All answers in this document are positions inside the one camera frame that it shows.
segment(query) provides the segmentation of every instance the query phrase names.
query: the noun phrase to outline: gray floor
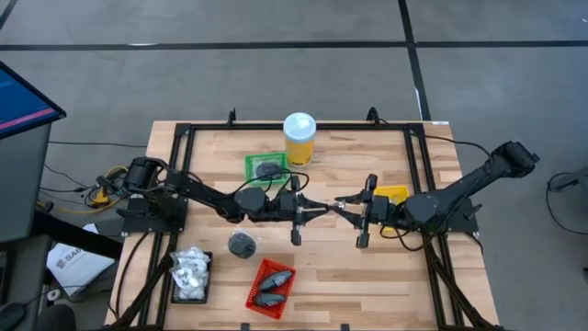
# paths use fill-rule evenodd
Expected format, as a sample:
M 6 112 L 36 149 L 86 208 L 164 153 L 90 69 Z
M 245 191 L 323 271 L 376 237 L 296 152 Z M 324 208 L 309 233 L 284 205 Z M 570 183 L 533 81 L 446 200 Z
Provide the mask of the gray floor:
M 588 40 L 582 0 L 408 3 L 417 41 Z M 0 44 L 403 40 L 400 17 L 396 1 L 384 0 L 19 0 Z M 542 158 L 531 176 L 476 197 L 484 205 L 481 239 L 502 324 L 588 329 L 588 237 L 561 231 L 545 205 L 550 175 L 588 165 L 588 49 L 418 55 L 433 120 L 449 120 L 457 139 L 489 149 L 517 140 Z M 405 49 L 5 51 L 0 59 L 68 111 L 52 128 L 54 140 L 145 144 L 153 120 L 224 120 L 233 107 L 249 120 L 299 110 L 321 120 L 361 119 L 371 106 L 386 119 L 420 119 Z M 47 164 L 90 183 L 142 152 L 52 145 Z M 476 150 L 458 153 L 464 171 L 483 161 Z M 71 187 L 51 173 L 43 185 Z M 585 198 L 571 188 L 551 201 L 563 223 L 588 231 Z M 60 216 L 118 231 L 111 213 Z M 81 328 L 100 325 L 107 298 L 99 293 L 74 305 Z

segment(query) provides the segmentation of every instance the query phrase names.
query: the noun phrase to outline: plastic bag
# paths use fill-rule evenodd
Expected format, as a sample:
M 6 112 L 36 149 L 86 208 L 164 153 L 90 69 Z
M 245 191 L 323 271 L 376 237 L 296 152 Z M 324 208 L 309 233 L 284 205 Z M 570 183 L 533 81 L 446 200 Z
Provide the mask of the plastic bag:
M 209 283 L 207 265 L 209 256 L 198 247 L 192 246 L 185 251 L 170 254 L 174 260 L 174 266 L 169 272 L 174 278 L 175 284 L 180 289 L 180 299 L 204 299 L 204 289 Z

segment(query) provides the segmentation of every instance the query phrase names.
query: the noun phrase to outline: red plastic basket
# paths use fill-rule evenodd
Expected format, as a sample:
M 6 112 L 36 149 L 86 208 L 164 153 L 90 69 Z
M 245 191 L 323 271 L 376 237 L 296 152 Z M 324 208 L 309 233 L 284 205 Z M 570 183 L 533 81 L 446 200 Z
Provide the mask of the red plastic basket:
M 286 284 L 276 289 L 273 289 L 271 292 L 286 296 L 286 300 L 271 307 L 256 306 L 254 304 L 254 298 L 259 293 L 259 284 L 262 282 L 262 280 L 264 280 L 266 277 L 273 273 L 285 270 L 292 271 L 292 277 L 288 280 Z M 292 290 L 292 284 L 294 283 L 295 276 L 296 269 L 284 266 L 283 264 L 279 264 L 277 262 L 264 258 L 264 260 L 261 262 L 261 266 L 259 266 L 259 270 L 257 271 L 257 276 L 255 276 L 254 284 L 251 287 L 251 291 L 249 292 L 249 297 L 247 298 L 245 307 L 258 313 L 267 315 L 271 318 L 279 319 L 280 317 L 282 317 L 282 313 L 284 313 L 284 308 L 286 308 L 286 302 L 288 300 L 288 296 L 290 295 L 290 290 Z

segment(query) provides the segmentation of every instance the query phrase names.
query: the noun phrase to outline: black tray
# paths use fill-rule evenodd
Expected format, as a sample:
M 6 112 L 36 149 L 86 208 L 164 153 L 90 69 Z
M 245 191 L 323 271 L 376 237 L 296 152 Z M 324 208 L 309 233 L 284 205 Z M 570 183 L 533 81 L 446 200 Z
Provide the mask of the black tray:
M 207 264 L 206 270 L 209 272 L 209 282 L 204 287 L 204 299 L 178 299 L 177 294 L 179 293 L 180 288 L 177 287 L 174 281 L 174 290 L 172 291 L 172 303 L 180 303 L 180 304 L 204 304 L 209 300 L 209 286 L 210 286 L 210 277 L 212 276 L 212 252 L 203 252 L 207 256 L 210 257 L 210 262 Z

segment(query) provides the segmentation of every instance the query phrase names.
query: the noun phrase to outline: black cable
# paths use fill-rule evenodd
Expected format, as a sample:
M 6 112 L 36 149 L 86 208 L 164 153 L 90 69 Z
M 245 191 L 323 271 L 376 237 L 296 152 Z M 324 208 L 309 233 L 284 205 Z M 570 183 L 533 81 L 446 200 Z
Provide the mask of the black cable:
M 381 121 L 383 121 L 384 123 L 390 125 L 386 120 L 380 119 Z M 414 136 L 418 136 L 416 133 L 414 133 L 413 131 L 411 131 L 411 135 Z M 480 149 L 481 151 L 483 151 L 486 156 L 488 157 L 488 167 L 492 168 L 492 155 L 490 154 L 490 152 L 488 152 L 488 150 L 486 150 L 483 146 L 477 144 L 477 143 L 471 143 L 471 142 L 462 142 L 462 141 L 455 141 L 453 139 L 449 139 L 449 138 L 445 138 L 445 137 L 438 137 L 438 136 L 432 136 L 432 135 L 427 135 L 425 134 L 424 137 L 426 138 L 431 138 L 431 139 L 438 139 L 438 140 L 442 140 L 442 141 L 446 141 L 446 142 L 450 142 L 450 143 L 454 143 L 454 144 L 464 144 L 464 145 L 468 145 L 468 146 L 473 146 L 476 147 L 478 149 Z M 400 234 L 400 232 L 398 231 L 398 229 L 394 228 L 394 230 L 396 231 L 396 235 L 398 235 L 398 238 L 401 241 L 402 246 L 411 251 L 411 252 L 416 252 L 419 251 L 423 248 L 425 248 L 427 245 L 431 244 L 431 242 L 433 241 L 433 238 L 439 233 L 439 231 L 441 230 L 441 228 L 443 227 L 443 225 L 445 225 L 447 223 L 447 220 L 451 217 L 451 215 L 458 209 L 459 205 L 461 205 L 461 203 L 463 203 L 463 201 L 465 201 L 468 198 L 469 193 L 476 187 L 476 185 L 478 185 L 478 183 L 480 183 L 480 181 L 483 179 L 483 177 L 478 178 L 476 181 L 474 181 L 472 183 L 472 185 L 468 188 L 468 190 L 466 191 L 466 193 L 461 197 L 461 199 L 459 199 L 459 201 L 453 205 L 453 207 L 451 208 L 451 210 L 449 210 L 449 212 L 447 213 L 446 217 L 443 219 L 443 221 L 435 228 L 435 230 L 433 231 L 433 233 L 431 234 L 431 236 L 429 237 L 429 239 L 427 241 L 425 241 L 422 245 L 416 247 L 416 248 L 410 248 L 406 245 L 406 243 L 404 243 L 404 240 L 402 239 L 402 236 Z
M 242 185 L 240 187 L 238 187 L 235 191 L 233 191 L 230 195 L 234 195 L 237 192 L 239 192 L 241 190 L 241 188 L 244 188 L 247 184 L 252 183 L 256 180 L 259 179 L 263 179 L 265 177 L 268 176 L 274 176 L 274 175 L 280 175 L 280 174 L 290 174 L 290 177 L 288 178 L 288 180 L 284 183 L 284 185 L 282 186 L 282 188 L 284 188 L 286 186 L 286 184 L 288 184 L 288 182 L 292 179 L 292 175 L 299 175 L 299 176 L 304 176 L 306 178 L 306 181 L 304 182 L 304 185 L 302 187 L 300 187 L 300 190 L 303 190 L 304 188 L 306 188 L 307 185 L 309 185 L 309 181 L 311 180 L 311 177 L 308 176 L 307 174 L 298 172 L 298 171 L 291 171 L 289 169 L 282 169 L 280 172 L 275 172 L 272 174 L 265 174 L 263 176 L 260 177 L 255 177 L 255 178 L 251 178 L 247 181 L 245 181 L 244 183 L 242 183 Z
M 398 239 L 398 238 L 399 238 L 399 236 L 398 236 L 398 235 L 394 235 L 394 236 L 388 236 L 388 235 L 385 235 L 385 234 L 384 234 L 384 229 L 385 229 L 385 228 L 386 228 L 386 226 L 382 226 L 382 227 L 380 227 L 380 228 L 379 228 L 379 235 L 380 235 L 382 238 L 385 238 L 385 239 Z M 406 230 L 406 232 L 405 232 L 404 234 L 400 234 L 400 236 L 405 236 L 405 235 L 407 235 L 408 233 L 409 233 L 409 231 L 408 231 L 408 230 Z
M 95 208 L 95 205 L 93 205 L 92 203 L 89 203 L 88 201 L 90 200 L 90 202 L 96 203 L 94 200 L 92 200 L 92 194 L 94 194 L 94 192 L 96 192 L 97 190 L 99 190 L 100 188 L 92 188 L 84 197 L 84 205 L 86 207 L 89 208 Z
M 383 120 L 383 119 L 379 119 L 379 120 L 381 120 L 384 123 L 390 125 L 386 120 Z M 416 134 L 413 131 L 411 131 L 411 135 L 418 137 L 418 134 Z M 431 139 L 438 139 L 438 140 L 442 140 L 442 141 L 446 141 L 446 142 L 454 143 L 454 144 L 462 144 L 462 145 L 476 147 L 476 148 L 480 149 L 481 151 L 483 151 L 486 154 L 486 157 L 488 157 L 489 168 L 492 168 L 492 161 L 493 161 L 492 160 L 492 155 L 490 154 L 490 152 L 488 152 L 488 150 L 486 148 L 484 148 L 482 145 L 480 145 L 478 143 L 464 142 L 464 141 L 456 141 L 456 140 L 453 140 L 453 139 L 449 139 L 449 138 L 445 138 L 445 137 L 432 136 L 432 135 L 428 135 L 428 134 L 425 134 L 424 137 L 425 138 L 431 138 Z
M 54 192 L 54 193 L 81 193 L 84 191 L 87 191 L 89 189 L 91 189 L 93 187 L 86 187 L 86 188 L 74 188 L 74 189 L 54 189 L 54 188 L 39 188 L 39 189 L 44 189 L 46 191 L 49 192 Z
M 130 148 L 147 148 L 147 145 L 134 145 L 127 143 L 76 143 L 76 142 L 49 142 L 54 144 L 69 144 L 69 145 L 105 145 L 105 146 L 117 146 L 117 147 L 130 147 Z
M 117 314 L 117 312 L 114 311 L 114 309 L 112 309 L 112 306 L 110 305 L 110 301 L 108 301 L 108 310 L 115 316 L 116 319 L 120 319 L 120 316 Z
M 70 298 L 69 296 L 66 295 L 65 296 L 65 300 L 67 300 L 68 302 L 71 302 L 71 303 L 81 303 L 81 302 L 86 301 L 93 294 L 108 293 L 110 291 L 112 291 L 112 289 L 109 289 L 109 290 L 100 290 L 100 291 L 92 291 L 92 292 L 84 293 L 85 296 L 81 300 L 74 300 L 74 299 L 72 299 L 72 298 Z
M 108 277 L 106 277 L 106 278 L 103 278 L 102 280 L 93 280 L 93 281 L 90 281 L 89 283 L 87 283 L 87 284 L 85 284 L 85 285 L 69 285 L 69 286 L 61 286 L 61 288 L 62 288 L 62 289 L 69 289 L 69 288 L 73 288 L 73 287 L 80 288 L 80 287 L 88 286 L 88 285 L 90 285 L 90 284 L 98 283 L 98 282 L 100 282 L 100 281 L 104 281 L 104 280 L 110 280 L 110 279 L 112 279 L 112 278 L 113 278 L 113 277 L 115 277 L 115 276 L 116 276 L 116 275 L 111 275 L 111 276 L 108 276 Z M 37 300 L 38 298 L 41 298 L 41 297 L 43 297 L 43 296 L 47 295 L 47 293 L 49 293 L 50 291 L 53 291 L 53 290 L 46 290 L 45 292 L 41 293 L 40 295 L 35 295 L 35 297 L 34 297 L 34 298 L 32 298 L 32 299 L 30 299 L 29 301 L 27 301 L 27 302 L 25 303 L 25 305 L 26 305 L 26 306 L 27 306 L 27 305 L 30 305 L 32 302 L 34 302 L 34 301 L 35 301 L 35 300 Z
M 404 240 L 402 239 L 402 237 L 400 236 L 400 233 L 398 232 L 398 229 L 397 228 L 394 228 L 394 230 L 396 231 L 396 234 L 399 236 L 398 239 L 400 239 L 402 246 L 406 250 L 408 250 L 408 251 L 418 252 L 421 249 L 425 248 L 427 245 L 431 244 L 431 242 L 433 241 L 433 239 L 435 238 L 435 236 L 439 233 L 439 231 L 441 230 L 441 228 L 447 223 L 447 220 L 458 209 L 459 205 L 461 205 L 461 203 L 463 203 L 463 201 L 468 198 L 469 193 L 476 187 L 476 185 L 478 185 L 478 183 L 480 183 L 480 181 L 482 179 L 483 179 L 483 177 L 479 177 L 478 179 L 476 179 L 476 181 L 474 181 L 471 184 L 471 186 L 469 186 L 469 188 L 466 191 L 466 193 L 461 197 L 461 199 L 458 200 L 458 202 L 456 204 L 453 205 L 453 207 L 449 210 L 449 212 L 447 213 L 447 215 L 445 216 L 445 218 L 443 219 L 443 221 L 435 228 L 435 230 L 433 231 L 433 233 L 429 236 L 429 238 L 422 245 L 420 245 L 420 246 L 418 246 L 416 248 L 408 247 L 406 245 L 406 243 L 404 243 Z
M 56 171 L 56 170 L 53 170 L 53 169 L 51 169 L 51 168 L 50 168 L 50 167 L 49 167 L 47 164 L 44 164 L 44 165 L 45 165 L 45 167 L 47 168 L 47 170 L 51 171 L 53 174 L 56 174 L 56 175 L 62 175 L 62 176 L 64 176 L 64 177 L 66 177 L 67 179 L 69 179 L 69 180 L 73 181 L 73 183 L 75 183 L 75 184 L 77 184 L 77 185 L 79 185 L 79 186 L 81 186 L 81 187 L 83 187 L 83 188 L 87 187 L 87 185 L 86 185 L 86 184 L 82 184 L 82 183 L 80 183 L 79 181 L 77 181 L 77 180 L 75 180 L 75 179 L 71 178 L 71 177 L 70 177 L 69 175 L 67 175 L 66 173 L 64 173 L 64 172 L 61 172 L 61 171 Z
M 55 196 L 52 196 L 51 194 L 49 194 L 49 193 L 47 193 L 47 192 L 45 192 L 45 191 L 42 191 L 42 190 L 39 190 L 39 193 L 42 193 L 42 194 L 44 194 L 44 195 L 46 195 L 46 196 L 48 196 L 48 197 L 50 197 L 50 198 L 52 198 L 52 199 L 55 199 L 55 200 L 59 200 L 59 201 L 63 201 L 63 202 L 70 202 L 70 203 L 75 203 L 75 204 L 79 204 L 79 205 L 82 205 L 82 206 L 84 206 L 84 204 L 83 204 L 82 202 L 73 201 L 73 200 L 68 200 L 68 199 L 62 199 L 62 198 L 57 198 L 57 197 L 55 197 Z
M 551 182 L 553 181 L 553 179 L 559 177 L 559 176 L 563 176 L 563 175 L 569 175 L 570 173 L 558 173 L 553 175 L 549 181 L 548 181 L 548 187 L 545 190 L 545 203 L 548 205 L 548 211 L 549 211 L 549 215 L 551 215 L 551 219 L 553 220 L 553 222 L 555 222 L 555 224 L 557 224 L 560 228 L 562 228 L 563 230 L 569 232 L 569 233 L 573 233 L 573 234 L 588 234 L 585 232 L 580 232 L 580 231 L 575 231 L 572 229 L 569 229 L 565 226 L 563 226 L 563 224 L 560 223 L 560 221 L 558 221 L 558 219 L 555 217 L 555 215 L 553 214 L 553 210 L 551 209 L 551 205 L 549 204 L 549 193 L 551 191 Z
M 480 239 L 478 239 L 474 234 L 471 234 L 471 233 L 464 233 L 464 234 L 466 234 L 466 236 L 470 237 L 471 239 L 473 239 L 476 242 L 476 244 L 478 244 L 478 246 L 480 247 L 481 254 L 484 255 L 484 246 L 481 244 Z
M 269 192 L 269 190 L 272 188 L 272 184 L 274 183 L 274 179 L 271 177 L 269 178 L 269 185 L 267 185 L 267 188 L 264 189 L 264 192 L 267 193 Z
M 129 258 L 127 258 L 127 262 L 125 263 L 125 268 L 122 269 L 122 273 L 120 274 L 119 287 L 117 288 L 117 300 L 115 302 L 116 315 L 118 315 L 120 313 L 120 294 L 122 293 L 122 283 L 125 280 L 125 276 L 127 274 L 127 269 L 129 268 L 129 265 L 130 265 L 130 261 L 132 260 L 132 257 L 135 255 L 137 248 L 139 248 L 139 245 L 147 237 L 147 234 L 149 234 L 149 233 L 144 233 L 141 236 L 141 238 L 139 238 L 139 241 L 137 242 L 137 244 L 135 244 L 135 246 L 132 248 L 132 250 L 130 251 L 130 254 L 129 254 Z

